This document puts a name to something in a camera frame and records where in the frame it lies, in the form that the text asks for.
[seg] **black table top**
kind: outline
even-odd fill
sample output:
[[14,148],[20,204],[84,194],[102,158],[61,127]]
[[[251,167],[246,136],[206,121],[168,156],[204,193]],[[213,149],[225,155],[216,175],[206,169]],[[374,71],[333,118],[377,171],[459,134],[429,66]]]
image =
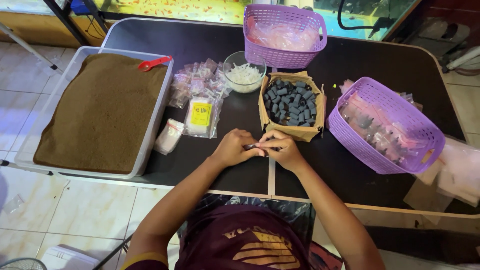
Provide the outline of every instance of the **black table top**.
[[[185,64],[207,58],[224,61],[230,54],[244,50],[244,37],[241,27],[127,19],[110,30],[103,47],[172,55],[176,72]],[[341,95],[339,88],[333,88],[333,85],[367,76],[394,91],[412,93],[415,101],[423,104],[423,113],[445,134],[465,139],[437,63],[422,49],[328,37],[326,48],[306,71],[318,86],[324,84],[327,116]],[[167,107],[160,131],[168,118],[184,121],[186,111]],[[163,156],[152,151],[145,174],[132,182],[175,186],[211,155],[221,138],[234,128],[246,129],[257,139],[262,136],[258,91],[251,94],[232,92],[224,100],[217,139],[182,136],[171,154]],[[345,203],[411,209],[403,202],[415,181],[410,174],[376,174],[350,154],[328,130],[323,138],[317,136],[309,144],[298,142],[297,145],[306,160]],[[268,194],[268,160],[253,158],[229,168],[211,189]],[[308,198],[295,175],[279,164],[276,165],[275,195]],[[472,215],[480,213],[480,209],[454,200],[446,212]]]

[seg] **hand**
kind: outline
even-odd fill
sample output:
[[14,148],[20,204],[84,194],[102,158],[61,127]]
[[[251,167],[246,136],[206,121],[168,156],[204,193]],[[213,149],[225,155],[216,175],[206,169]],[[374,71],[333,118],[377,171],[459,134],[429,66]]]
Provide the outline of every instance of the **hand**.
[[245,151],[243,148],[245,145],[252,145],[257,142],[250,132],[236,128],[223,137],[211,158],[226,168],[247,161],[252,157],[264,157],[265,153],[261,149],[254,148]]
[[[265,150],[283,168],[294,173],[296,173],[295,170],[301,169],[302,166],[308,164],[300,154],[292,137],[278,130],[271,130],[265,133],[260,142],[255,145]],[[280,150],[275,151],[272,149],[276,147],[280,148]]]

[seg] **label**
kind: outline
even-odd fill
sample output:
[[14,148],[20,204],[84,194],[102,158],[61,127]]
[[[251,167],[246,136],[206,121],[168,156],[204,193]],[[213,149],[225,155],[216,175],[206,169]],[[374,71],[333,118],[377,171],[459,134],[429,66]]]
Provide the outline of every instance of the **label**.
[[212,104],[194,103],[192,110],[192,120],[190,120],[190,123],[195,125],[209,126],[211,113]]

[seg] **purple basket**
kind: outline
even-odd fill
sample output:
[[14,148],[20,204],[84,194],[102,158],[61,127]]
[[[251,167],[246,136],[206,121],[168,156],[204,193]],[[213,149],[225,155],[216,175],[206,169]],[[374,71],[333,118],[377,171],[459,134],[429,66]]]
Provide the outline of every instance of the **purple basket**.
[[[247,27],[247,20],[251,16],[253,16],[256,23],[267,25],[284,23],[302,30],[305,29],[308,24],[311,24],[317,31],[322,28],[323,39],[318,39],[315,44],[315,50],[309,52],[271,49],[257,45],[247,39],[250,31]],[[315,56],[327,45],[325,20],[320,14],[304,9],[279,5],[254,4],[246,6],[243,16],[243,35],[245,36],[245,52],[262,56],[267,66],[276,68],[306,68]]]
[[[399,122],[407,130],[409,137],[428,140],[427,146],[419,149],[417,156],[409,155],[405,157],[400,166],[384,157],[362,139],[338,111],[338,106],[344,104],[355,92],[358,92],[358,95],[370,104],[385,110],[392,121]],[[442,131],[415,106],[412,106],[394,91],[367,77],[363,77],[354,83],[348,92],[338,99],[335,108],[328,117],[328,123],[333,136],[355,157],[379,174],[422,173],[437,160],[445,146],[445,136]],[[434,152],[425,163],[422,163],[424,156],[430,150],[434,150]]]

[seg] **plastic container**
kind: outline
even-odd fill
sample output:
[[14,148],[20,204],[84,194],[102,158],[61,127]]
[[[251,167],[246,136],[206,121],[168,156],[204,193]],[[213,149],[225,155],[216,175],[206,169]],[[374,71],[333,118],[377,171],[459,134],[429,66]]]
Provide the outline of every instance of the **plastic container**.
[[[418,155],[407,156],[401,167],[384,157],[358,135],[342,118],[338,107],[355,92],[371,104],[375,104],[386,111],[389,118],[399,122],[407,136],[419,140],[428,140],[426,147],[418,149]],[[417,174],[426,171],[440,156],[445,146],[445,136],[425,115],[415,106],[403,99],[394,91],[379,82],[363,77],[355,82],[350,89],[338,99],[338,102],[328,117],[329,130],[345,148],[365,165],[379,174],[411,173]],[[434,150],[430,158],[422,163],[423,158],[430,150]]]
[[[249,17],[255,19],[256,23],[262,24],[289,24],[295,25],[299,29],[311,24],[316,30],[322,29],[322,40],[318,40],[313,51],[289,51],[280,49],[271,49],[255,44],[247,39],[249,29],[247,20]],[[317,56],[317,54],[327,45],[327,30],[324,18],[312,11],[292,8],[280,5],[248,5],[245,7],[243,16],[243,35],[245,36],[245,51],[252,52],[262,56],[269,67],[303,69]]]
[[55,109],[58,105],[58,102],[60,101],[63,91],[67,88],[70,81],[72,81],[72,79],[78,74],[85,58],[89,55],[98,54],[98,53],[120,54],[128,57],[140,59],[143,61],[151,61],[161,57],[165,57],[165,55],[142,53],[142,52],[128,51],[128,50],[119,50],[119,49],[103,49],[103,48],[96,48],[96,47],[81,47],[80,49],[78,49],[72,61],[70,62],[67,69],[63,73],[59,82],[57,83],[57,86],[53,90],[53,93],[48,99],[46,105],[43,107],[42,111],[38,115],[37,120],[35,121],[27,137],[25,138],[25,141],[20,147],[20,150],[15,156],[15,163],[18,166],[31,168],[31,169],[38,169],[38,170],[47,170],[52,172],[68,173],[68,174],[73,174],[75,176],[101,177],[101,178],[108,178],[108,179],[130,179],[134,176],[140,176],[143,174],[155,142],[156,134],[160,127],[160,122],[162,120],[163,112],[165,111],[165,106],[168,101],[168,90],[173,78],[173,74],[172,74],[173,60],[164,64],[165,66],[168,66],[167,74],[165,76],[165,80],[163,81],[163,85],[159,86],[161,87],[160,94],[158,95],[158,99],[157,99],[154,111],[152,113],[152,117],[150,118],[150,123],[148,124],[148,128],[145,133],[144,140],[142,142],[142,145],[140,146],[140,151],[138,153],[137,160],[135,161],[135,165],[133,166],[133,170],[131,173],[113,174],[113,173],[103,173],[103,172],[87,172],[87,171],[80,171],[80,170],[70,170],[70,169],[62,169],[62,168],[56,168],[56,167],[50,167],[50,166],[43,166],[43,165],[35,164],[33,162],[33,156],[35,155],[35,152],[38,148],[38,144],[40,143],[42,132],[45,129],[45,127],[48,125],[48,123],[50,123],[50,120],[52,119],[53,113],[55,112]]
[[[241,84],[238,81],[235,81],[231,76],[228,75],[232,68],[235,68],[235,65],[242,66],[245,64],[250,64],[251,67],[257,68],[260,74],[260,79],[251,84]],[[251,93],[262,86],[262,80],[265,77],[267,72],[267,66],[265,60],[259,56],[252,53],[247,53],[245,51],[239,51],[230,55],[223,64],[223,74],[227,78],[227,85],[229,88],[232,88],[235,92],[247,94]]]

